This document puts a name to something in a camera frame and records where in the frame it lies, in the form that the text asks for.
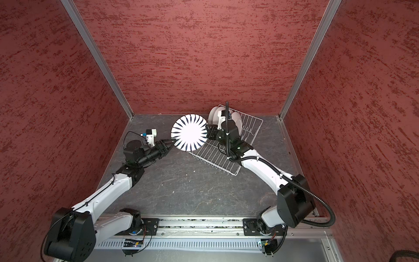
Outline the blue striped white plate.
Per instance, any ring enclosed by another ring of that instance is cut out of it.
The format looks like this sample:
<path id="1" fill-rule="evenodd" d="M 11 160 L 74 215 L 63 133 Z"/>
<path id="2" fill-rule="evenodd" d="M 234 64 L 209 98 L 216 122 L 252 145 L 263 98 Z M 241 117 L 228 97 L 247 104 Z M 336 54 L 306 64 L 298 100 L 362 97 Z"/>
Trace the blue striped white plate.
<path id="1" fill-rule="evenodd" d="M 200 115 L 188 114 L 180 117 L 171 129 L 171 139 L 180 151 L 193 152 L 207 142 L 207 121 Z"/>

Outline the green red rimmed plate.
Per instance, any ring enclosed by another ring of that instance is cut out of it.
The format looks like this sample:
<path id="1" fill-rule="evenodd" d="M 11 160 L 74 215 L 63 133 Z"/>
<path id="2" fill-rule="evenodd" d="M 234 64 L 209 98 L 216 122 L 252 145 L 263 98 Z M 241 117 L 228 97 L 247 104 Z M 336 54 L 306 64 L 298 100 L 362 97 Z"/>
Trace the green red rimmed plate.
<path id="1" fill-rule="evenodd" d="M 241 135 L 243 130 L 243 121 L 241 118 L 241 114 L 239 112 L 234 111 L 231 114 L 231 119 L 235 122 L 235 125 L 239 131 L 239 135 Z"/>

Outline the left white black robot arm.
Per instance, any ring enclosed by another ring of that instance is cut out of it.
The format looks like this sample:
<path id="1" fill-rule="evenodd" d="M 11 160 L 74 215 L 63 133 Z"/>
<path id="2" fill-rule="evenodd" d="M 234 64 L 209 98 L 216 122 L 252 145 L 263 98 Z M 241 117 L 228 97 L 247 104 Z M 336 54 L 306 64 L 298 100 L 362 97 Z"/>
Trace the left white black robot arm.
<path id="1" fill-rule="evenodd" d="M 99 218 L 114 201 L 140 181 L 147 167 L 165 157 L 174 143 L 174 139 L 160 140 L 145 150 L 139 140 L 129 142 L 126 162 L 107 184 L 84 201 L 69 209 L 63 207 L 53 215 L 40 247 L 40 256 L 83 262 L 95 247 L 120 232 L 145 237 L 147 228 L 140 211 L 124 208 L 104 220 Z"/>

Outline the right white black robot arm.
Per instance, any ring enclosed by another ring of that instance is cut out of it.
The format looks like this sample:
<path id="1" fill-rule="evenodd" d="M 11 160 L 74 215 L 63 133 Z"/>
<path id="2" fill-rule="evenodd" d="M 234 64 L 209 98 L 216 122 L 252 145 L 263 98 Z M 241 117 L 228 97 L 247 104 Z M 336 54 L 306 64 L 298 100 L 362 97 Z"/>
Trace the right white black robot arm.
<path id="1" fill-rule="evenodd" d="M 231 163 L 252 171 L 276 193 L 277 204 L 258 214 L 256 227 L 262 234 L 269 234 L 274 227 L 295 228 L 300 223 L 328 228 L 335 224 L 336 215 L 327 202 L 315 195 L 302 175 L 291 175 L 275 167 L 241 137 L 238 122 L 241 115 L 224 106 L 214 107 L 208 116 L 207 137 L 224 147 L 221 152 Z M 309 221 L 306 217 L 319 202 L 328 212 L 326 222 Z"/>

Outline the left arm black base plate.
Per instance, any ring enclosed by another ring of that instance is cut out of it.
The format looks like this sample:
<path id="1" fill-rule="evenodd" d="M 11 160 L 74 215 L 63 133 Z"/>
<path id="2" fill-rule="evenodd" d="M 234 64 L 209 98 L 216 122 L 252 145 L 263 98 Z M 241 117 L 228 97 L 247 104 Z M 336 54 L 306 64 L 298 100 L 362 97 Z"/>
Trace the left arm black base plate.
<path id="1" fill-rule="evenodd" d="M 121 231 L 119 235 L 155 236 L 157 233 L 159 222 L 159 218 L 137 218 L 132 221 L 131 226 L 127 230 Z"/>

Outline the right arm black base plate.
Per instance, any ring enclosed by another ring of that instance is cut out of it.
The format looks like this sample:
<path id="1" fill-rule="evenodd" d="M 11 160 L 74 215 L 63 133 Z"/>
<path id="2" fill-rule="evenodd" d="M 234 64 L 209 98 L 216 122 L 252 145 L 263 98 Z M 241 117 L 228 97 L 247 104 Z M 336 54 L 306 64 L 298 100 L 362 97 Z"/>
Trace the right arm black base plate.
<path id="1" fill-rule="evenodd" d="M 269 227 L 262 219 L 244 218 L 242 220 L 245 236 L 283 236 L 286 226 L 279 224 Z"/>

